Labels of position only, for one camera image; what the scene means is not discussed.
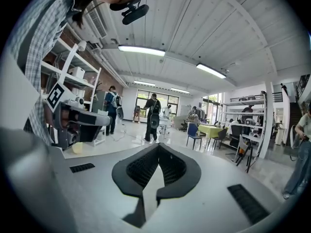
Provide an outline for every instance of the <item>ceiling light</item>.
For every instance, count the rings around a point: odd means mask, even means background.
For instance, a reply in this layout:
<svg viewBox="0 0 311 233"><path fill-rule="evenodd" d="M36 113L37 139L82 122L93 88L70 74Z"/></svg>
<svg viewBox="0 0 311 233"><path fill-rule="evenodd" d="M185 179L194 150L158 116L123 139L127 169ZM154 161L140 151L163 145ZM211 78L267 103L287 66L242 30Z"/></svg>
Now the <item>ceiling light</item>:
<svg viewBox="0 0 311 233"><path fill-rule="evenodd" d="M155 85L156 85L156 84L154 84L154 83L147 83L147 82L142 82L142 81L134 81L134 83L144 84L144 85L150 85L150 86L155 86Z"/></svg>
<svg viewBox="0 0 311 233"><path fill-rule="evenodd" d="M221 79L224 79L226 77L221 72L216 71L215 69L213 69L211 67L208 67L208 66L206 66L206 65L204 65L202 63L199 63L196 67L201 69L201 70L203 70L203 71L205 71L205 72L209 72L209 73L211 73L211 74L213 74L213 75L215 75L215 76L217 76L217 77L219 77Z"/></svg>
<svg viewBox="0 0 311 233"><path fill-rule="evenodd" d="M179 89L176 89L176 88L171 88L172 91L178 91L178 92L182 92L182 93L190 93L189 91L183 91L183 90L179 90Z"/></svg>
<svg viewBox="0 0 311 233"><path fill-rule="evenodd" d="M153 54L153 55L162 56L162 57L165 55L165 51L159 50L159 49L136 47L136 46L129 46L129 45L119 45L118 48L120 51L124 51L124 52L140 52L140 53Z"/></svg>

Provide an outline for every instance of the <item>white backpack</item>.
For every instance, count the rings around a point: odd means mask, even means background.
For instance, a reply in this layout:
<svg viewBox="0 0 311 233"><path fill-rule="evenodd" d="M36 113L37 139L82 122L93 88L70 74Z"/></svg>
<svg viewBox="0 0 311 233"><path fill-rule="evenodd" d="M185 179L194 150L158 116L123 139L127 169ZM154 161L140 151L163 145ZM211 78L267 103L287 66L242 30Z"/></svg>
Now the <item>white backpack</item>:
<svg viewBox="0 0 311 233"><path fill-rule="evenodd" d="M119 108L122 106L122 100L120 98L120 96L118 94L114 94L113 92L109 92L113 98L112 98L112 101L111 101L111 104L114 108Z"/></svg>

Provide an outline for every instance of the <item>black cap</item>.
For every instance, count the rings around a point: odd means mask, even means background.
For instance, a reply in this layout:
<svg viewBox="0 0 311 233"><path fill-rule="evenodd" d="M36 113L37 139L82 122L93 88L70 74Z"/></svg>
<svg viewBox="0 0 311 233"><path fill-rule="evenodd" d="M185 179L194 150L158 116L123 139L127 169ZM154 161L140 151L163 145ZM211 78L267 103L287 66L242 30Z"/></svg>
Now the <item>black cap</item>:
<svg viewBox="0 0 311 233"><path fill-rule="evenodd" d="M119 10L123 10L125 8L128 7L128 5L133 5L136 4L138 2L140 2L141 0L131 0L127 3L122 3L122 4L118 4L118 3L113 3L110 5L110 9L113 11L119 11Z"/></svg>

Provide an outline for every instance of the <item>brick wall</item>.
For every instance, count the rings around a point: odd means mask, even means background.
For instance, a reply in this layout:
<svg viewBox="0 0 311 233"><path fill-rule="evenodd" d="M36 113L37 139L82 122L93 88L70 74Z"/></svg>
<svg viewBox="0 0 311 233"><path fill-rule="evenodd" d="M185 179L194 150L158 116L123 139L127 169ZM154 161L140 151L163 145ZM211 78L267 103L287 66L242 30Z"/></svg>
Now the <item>brick wall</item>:
<svg viewBox="0 0 311 233"><path fill-rule="evenodd" d="M60 38L65 41L70 47L73 47L75 43L79 43L79 40L74 37L74 35L70 32L69 29L65 28L63 33L61 34ZM84 52L78 52L78 54L84 58L87 62L89 62L92 66L94 66L96 69L102 68L98 83L102 83L99 85L98 89L103 90L103 91L108 91L110 86L114 85L116 87L116 91L119 95L122 95L123 93L123 86L118 83L111 75L108 73L101 64L98 63L97 60L93 58L93 56L85 50ZM55 55L52 53L48 53L47 56L43 58L43 61L49 61L51 63L54 62L55 60ZM60 61L59 68L63 68L64 61ZM84 76L84 79L87 79L89 82L90 80L94 77L95 73L86 73ZM45 74L41 74L41 87L44 88L46 87L48 76ZM66 84L68 88L72 88L74 86ZM92 89L91 88L86 88L86 94L85 94L85 100L90 101L90 97L92 94Z"/></svg>

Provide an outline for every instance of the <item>white ceiling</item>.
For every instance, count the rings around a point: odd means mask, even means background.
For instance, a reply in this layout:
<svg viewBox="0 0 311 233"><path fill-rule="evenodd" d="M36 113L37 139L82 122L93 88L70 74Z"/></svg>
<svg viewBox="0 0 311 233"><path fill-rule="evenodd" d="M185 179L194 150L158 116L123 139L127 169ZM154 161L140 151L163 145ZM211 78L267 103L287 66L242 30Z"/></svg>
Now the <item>white ceiling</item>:
<svg viewBox="0 0 311 233"><path fill-rule="evenodd" d="M150 7L147 16L128 26L122 24L120 12L100 6L108 27L103 41L108 49L102 54L126 82L149 81L208 94L293 73L291 68L311 72L309 36L284 0L141 3ZM168 57L120 52L110 47L113 38L119 44L166 50ZM228 78L221 80L197 69L198 62L222 72L228 69Z"/></svg>

